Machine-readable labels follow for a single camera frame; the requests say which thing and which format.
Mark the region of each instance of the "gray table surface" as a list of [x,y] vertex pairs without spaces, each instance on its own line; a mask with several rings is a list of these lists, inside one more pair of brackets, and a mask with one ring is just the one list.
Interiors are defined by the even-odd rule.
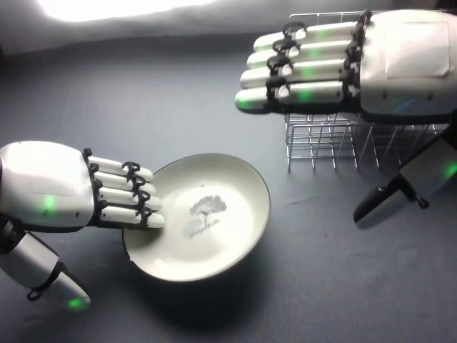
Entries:
[[83,313],[30,303],[0,274],[2,342],[456,342],[452,182],[431,208],[369,231],[358,201],[378,181],[350,162],[286,169],[283,119],[233,98],[254,36],[134,39],[11,60],[0,76],[0,146],[56,141],[157,170],[191,154],[240,157],[271,192],[271,220],[239,265],[194,284],[145,277],[121,232],[41,234],[91,291]]

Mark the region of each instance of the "white robotic hand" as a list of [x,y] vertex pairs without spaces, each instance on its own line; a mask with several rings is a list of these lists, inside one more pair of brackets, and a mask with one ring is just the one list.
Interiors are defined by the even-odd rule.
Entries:
[[346,112],[380,124],[451,123],[358,206],[354,221],[369,227],[405,204],[426,208],[422,197],[457,172],[456,32],[457,16],[421,10],[289,23],[256,40],[235,103],[251,114]]
[[155,229],[164,225],[150,184],[153,174],[61,144],[21,141],[0,149],[0,267],[31,289],[71,309],[90,298],[36,232],[75,232],[85,226]]

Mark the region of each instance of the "wire basket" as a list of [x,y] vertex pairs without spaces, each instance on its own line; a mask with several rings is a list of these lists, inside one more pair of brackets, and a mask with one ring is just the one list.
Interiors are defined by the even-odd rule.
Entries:
[[[438,9],[455,13],[456,10]],[[373,14],[384,11],[372,11]],[[292,14],[291,18],[304,17],[306,24],[333,24],[356,21],[361,11]],[[376,167],[398,166],[415,148],[440,134],[447,125],[381,125],[365,122],[360,115],[287,114],[286,151],[287,166],[291,170],[294,159],[311,160],[313,169],[318,160],[338,162],[350,159],[356,168],[360,162],[374,157]]]

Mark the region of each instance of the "bowl rim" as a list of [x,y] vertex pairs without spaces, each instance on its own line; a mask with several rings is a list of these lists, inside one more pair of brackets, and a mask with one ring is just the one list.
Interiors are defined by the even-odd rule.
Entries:
[[204,279],[208,279],[210,277],[214,277],[216,275],[219,275],[219,274],[222,274],[224,272],[226,272],[227,270],[231,269],[233,266],[235,266],[236,264],[238,264],[242,259],[244,259],[246,256],[248,256],[248,254],[254,249],[254,247],[258,244],[258,242],[260,241],[260,239],[262,238],[263,236],[263,233],[265,232],[265,229],[268,225],[268,222],[270,221],[270,215],[271,215],[271,195],[270,195],[270,189],[268,188],[268,185],[266,184],[265,182],[265,179],[263,178],[262,174],[260,174],[258,172],[258,170],[252,165],[250,164],[249,162],[247,161],[244,161],[243,159],[240,159],[239,157],[236,157],[236,156],[233,156],[233,155],[229,155],[229,154],[222,154],[222,153],[212,153],[212,152],[206,152],[206,153],[202,153],[202,154],[193,154],[193,155],[189,155],[189,156],[185,156],[185,157],[182,157],[180,159],[177,159],[176,161],[173,161],[171,163],[168,163],[167,165],[161,167],[159,170],[157,170],[156,172],[154,172],[154,175],[157,174],[158,172],[160,172],[162,169],[165,169],[167,168],[168,166],[171,166],[172,164],[175,164],[175,163],[178,163],[180,161],[183,161],[185,159],[192,159],[192,158],[195,158],[195,157],[198,157],[198,156],[223,156],[223,157],[230,157],[232,159],[237,159],[239,160],[240,162],[242,163],[245,163],[247,164],[248,166],[250,166],[261,178],[262,182],[263,182],[263,185],[265,186],[265,189],[266,189],[266,193],[268,194],[268,209],[266,209],[266,221],[262,227],[262,229],[258,232],[258,235],[257,237],[255,237],[255,239],[253,239],[251,241],[251,243],[247,246],[246,249],[243,250],[243,252],[241,254],[239,254],[235,259],[233,259],[232,261],[230,261],[230,263],[224,265],[222,268],[219,268],[217,269],[216,271],[214,272],[211,272],[211,273],[208,273],[208,274],[205,274],[205,275],[201,275],[199,277],[192,277],[190,279],[169,279],[169,278],[163,278],[163,277],[158,277],[156,275],[152,275],[152,274],[149,274],[148,272],[145,272],[137,263],[135,263],[135,261],[133,261],[129,255],[129,252],[127,251],[127,248],[126,248],[126,242],[124,240],[124,235],[125,235],[125,232],[129,231],[129,229],[122,229],[122,245],[124,247],[124,251],[125,253],[127,254],[127,256],[129,257],[129,260],[130,262],[132,262],[133,264],[135,264],[136,268],[139,269],[141,272],[143,272],[145,275],[148,275],[149,277],[153,277],[155,279],[159,279],[159,280],[164,280],[164,281],[167,281],[167,282],[180,282],[180,283],[185,283],[185,282],[195,282],[195,281],[200,281],[200,280],[204,280]]

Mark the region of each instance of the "white bowl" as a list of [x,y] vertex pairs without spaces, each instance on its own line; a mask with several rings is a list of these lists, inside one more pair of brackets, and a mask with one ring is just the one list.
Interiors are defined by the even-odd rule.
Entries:
[[265,230],[268,188],[236,157],[186,157],[156,172],[153,184],[166,226],[123,232],[130,260],[153,277],[187,282],[219,274],[243,259]]

